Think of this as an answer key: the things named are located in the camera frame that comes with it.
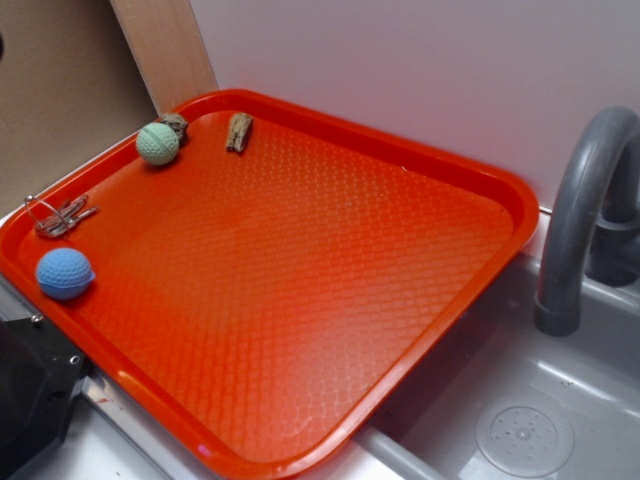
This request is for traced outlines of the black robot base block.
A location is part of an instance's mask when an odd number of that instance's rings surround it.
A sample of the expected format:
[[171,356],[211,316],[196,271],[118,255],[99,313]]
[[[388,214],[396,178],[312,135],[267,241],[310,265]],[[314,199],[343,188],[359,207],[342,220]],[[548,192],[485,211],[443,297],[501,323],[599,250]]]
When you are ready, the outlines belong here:
[[89,362],[42,314],[1,323],[1,477],[19,479],[60,448]]

